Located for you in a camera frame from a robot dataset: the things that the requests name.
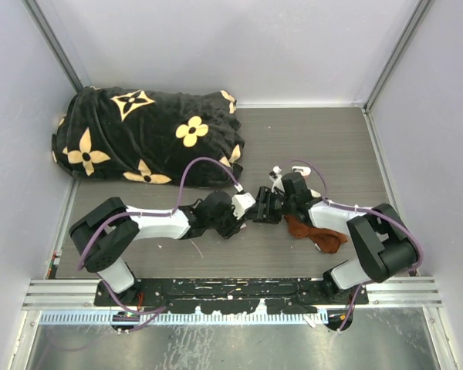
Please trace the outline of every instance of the gray wood tabletop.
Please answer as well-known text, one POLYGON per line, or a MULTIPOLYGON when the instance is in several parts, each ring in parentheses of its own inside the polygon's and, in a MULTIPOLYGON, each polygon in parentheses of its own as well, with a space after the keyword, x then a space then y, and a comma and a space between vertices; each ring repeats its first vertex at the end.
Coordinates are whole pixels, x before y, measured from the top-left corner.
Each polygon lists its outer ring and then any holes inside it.
MULTIPOLYGON (((387 201, 376 157, 361 110, 357 108, 240 109, 245 148, 240 182, 255 196, 261 185, 270 186, 268 172, 296 158, 315 164, 327 179, 329 197, 336 202, 374 206, 387 201)), ((322 183, 313 174, 309 186, 320 193, 322 183)), ((204 198, 205 189, 185 189, 182 204, 204 198)), ((177 188, 123 181, 84 180, 76 193, 70 223, 89 213, 109 197, 148 209, 174 206, 177 188)), ((280 225, 247 223, 229 240, 209 230, 193 240, 145 239, 133 242, 123 254, 139 278, 257 278, 320 277, 354 257, 351 244, 337 254, 318 251, 312 241, 297 240, 280 225)), ((58 278, 92 277, 76 272, 79 255, 69 236, 57 271, 58 278)))

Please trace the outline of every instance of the blanket with flower pattern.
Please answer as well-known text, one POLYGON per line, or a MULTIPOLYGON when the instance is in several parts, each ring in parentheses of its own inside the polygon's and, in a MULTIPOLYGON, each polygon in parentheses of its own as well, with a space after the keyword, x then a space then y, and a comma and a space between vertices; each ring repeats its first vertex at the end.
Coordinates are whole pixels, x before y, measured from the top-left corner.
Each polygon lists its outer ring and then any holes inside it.
MULTIPOLYGON (((196 96, 87 87, 52 135, 53 159, 76 178, 179 184, 189 162, 207 156, 239 177, 245 142, 235 110, 224 90, 196 96)), ((189 187, 229 183, 222 168, 204 161, 185 180, 189 187)))

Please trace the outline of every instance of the white panel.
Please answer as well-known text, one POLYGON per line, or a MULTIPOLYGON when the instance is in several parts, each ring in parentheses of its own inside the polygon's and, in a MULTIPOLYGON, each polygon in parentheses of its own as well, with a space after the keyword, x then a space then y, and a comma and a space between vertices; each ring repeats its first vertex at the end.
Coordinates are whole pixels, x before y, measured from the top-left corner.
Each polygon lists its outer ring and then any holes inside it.
POLYGON ((0 369, 31 278, 42 278, 70 178, 51 134, 73 96, 21 2, 0 1, 0 369))
POLYGON ((39 3, 95 86, 329 106, 367 100, 417 0, 39 3))
POLYGON ((373 117, 463 359, 463 1, 432 5, 373 117))

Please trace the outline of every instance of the wall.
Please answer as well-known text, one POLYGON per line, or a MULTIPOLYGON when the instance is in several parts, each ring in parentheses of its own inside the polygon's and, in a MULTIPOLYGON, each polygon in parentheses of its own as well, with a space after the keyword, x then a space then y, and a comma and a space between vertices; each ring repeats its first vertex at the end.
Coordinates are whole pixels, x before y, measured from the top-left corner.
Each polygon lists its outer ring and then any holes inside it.
POLYGON ((463 0, 433 4, 373 117, 463 359, 463 0))
POLYGON ((51 134, 73 88, 21 2, 0 1, 0 369, 31 278, 42 278, 70 179, 51 134))
POLYGON ((308 106, 367 101, 416 3, 39 0, 87 85, 308 106))

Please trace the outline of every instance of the robotic arm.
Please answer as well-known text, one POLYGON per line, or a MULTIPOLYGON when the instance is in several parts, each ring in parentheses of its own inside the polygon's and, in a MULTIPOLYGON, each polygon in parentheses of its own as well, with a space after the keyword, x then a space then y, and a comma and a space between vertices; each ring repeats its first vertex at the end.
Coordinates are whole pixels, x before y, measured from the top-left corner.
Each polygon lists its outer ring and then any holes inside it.
MULTIPOLYGON (((417 262, 417 248, 407 235, 381 218, 363 210, 344 210, 312 192, 299 172, 282 176, 273 170, 272 187, 260 187, 257 197, 235 186, 230 197, 215 191, 204 200, 176 210, 141 210, 126 206, 120 198, 110 198, 70 228, 70 236, 80 254, 97 229, 116 214, 123 216, 101 231, 84 261, 89 272, 98 273, 116 294, 122 294, 135 283, 121 254, 128 245, 148 237, 188 239, 200 237, 215 229, 223 238, 237 234, 244 222, 278 224, 286 214, 311 227, 325 227, 350 235, 357 258, 336 266, 323 275, 322 290, 332 297, 355 285, 382 282, 417 262)), ((389 204, 374 207, 403 225, 389 204)))

